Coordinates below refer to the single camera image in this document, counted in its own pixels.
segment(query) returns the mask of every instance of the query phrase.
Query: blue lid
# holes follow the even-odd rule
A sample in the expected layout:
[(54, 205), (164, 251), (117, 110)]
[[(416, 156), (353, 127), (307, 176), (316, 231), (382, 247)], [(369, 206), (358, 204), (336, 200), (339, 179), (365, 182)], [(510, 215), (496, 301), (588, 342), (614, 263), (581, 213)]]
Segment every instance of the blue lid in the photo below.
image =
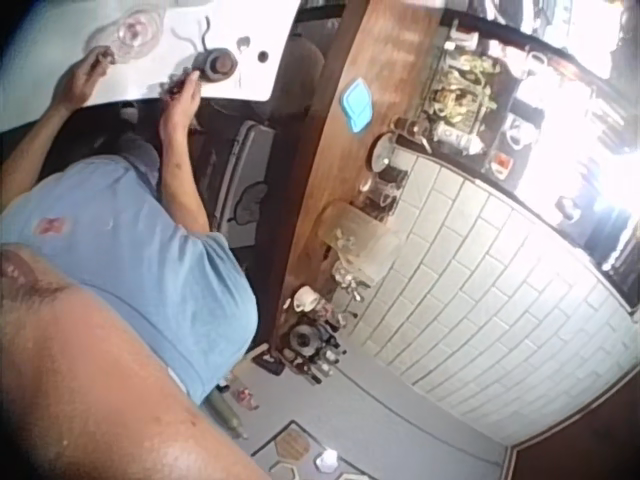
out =
[(340, 99), (342, 110), (354, 133), (363, 130), (373, 118), (373, 97), (362, 78), (353, 82)]

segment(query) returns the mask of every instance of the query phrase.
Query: man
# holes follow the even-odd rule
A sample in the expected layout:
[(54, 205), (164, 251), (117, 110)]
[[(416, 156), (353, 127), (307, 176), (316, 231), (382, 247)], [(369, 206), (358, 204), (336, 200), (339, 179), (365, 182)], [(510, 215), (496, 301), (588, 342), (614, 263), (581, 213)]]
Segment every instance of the man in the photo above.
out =
[(74, 66), (2, 166), (4, 420), (56, 478), (263, 478), (196, 406), (257, 324), (248, 282), (210, 232), (193, 179), (198, 74), (161, 119), (161, 167), (129, 137), (119, 155), (34, 188), (56, 133), (110, 58), (99, 47)]

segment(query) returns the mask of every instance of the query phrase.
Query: hand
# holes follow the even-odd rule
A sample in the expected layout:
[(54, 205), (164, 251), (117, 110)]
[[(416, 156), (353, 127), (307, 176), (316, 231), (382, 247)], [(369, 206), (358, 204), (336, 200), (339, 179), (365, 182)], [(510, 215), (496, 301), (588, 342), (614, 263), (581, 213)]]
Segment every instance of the hand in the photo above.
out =
[(187, 136), (191, 120), (200, 106), (200, 72), (191, 72), (182, 91), (167, 99), (167, 109), (160, 120), (160, 138), (166, 141), (174, 136)]
[(71, 113), (89, 101), (98, 81), (114, 63), (109, 47), (94, 47), (62, 76), (53, 94), (52, 107)]

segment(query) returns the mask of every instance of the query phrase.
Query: white countertop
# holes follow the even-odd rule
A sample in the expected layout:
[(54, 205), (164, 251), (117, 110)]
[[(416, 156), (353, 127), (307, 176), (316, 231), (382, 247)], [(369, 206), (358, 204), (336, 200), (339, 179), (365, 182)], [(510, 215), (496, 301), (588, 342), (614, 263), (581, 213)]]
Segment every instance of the white countertop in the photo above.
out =
[[(0, 131), (39, 118), (58, 78), (83, 56), (89, 36), (136, 4), (133, 0), (67, 0), (34, 7), (0, 68)], [(89, 105), (158, 97), (160, 84), (190, 66), (195, 56), (193, 46), (177, 39), (172, 30), (202, 50), (205, 16), (211, 19), (207, 46), (228, 48), (239, 64), (228, 80), (205, 84), (202, 96), (267, 100), (298, 6), (299, 0), (214, 0), (202, 6), (168, 8), (160, 44), (140, 60), (114, 65)], [(250, 37), (251, 45), (240, 53), (236, 42), (244, 36)], [(258, 53), (263, 50), (269, 59), (260, 63)]]

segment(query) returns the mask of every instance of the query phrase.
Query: light blue t-shirt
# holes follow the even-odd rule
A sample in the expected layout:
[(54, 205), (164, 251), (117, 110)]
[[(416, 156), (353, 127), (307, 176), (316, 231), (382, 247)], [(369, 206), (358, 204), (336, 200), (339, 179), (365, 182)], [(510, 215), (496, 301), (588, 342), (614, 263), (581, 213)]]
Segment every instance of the light blue t-shirt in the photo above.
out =
[(255, 297), (225, 239), (176, 225), (120, 157), (83, 160), (16, 199), (0, 240), (105, 300), (196, 403), (255, 333)]

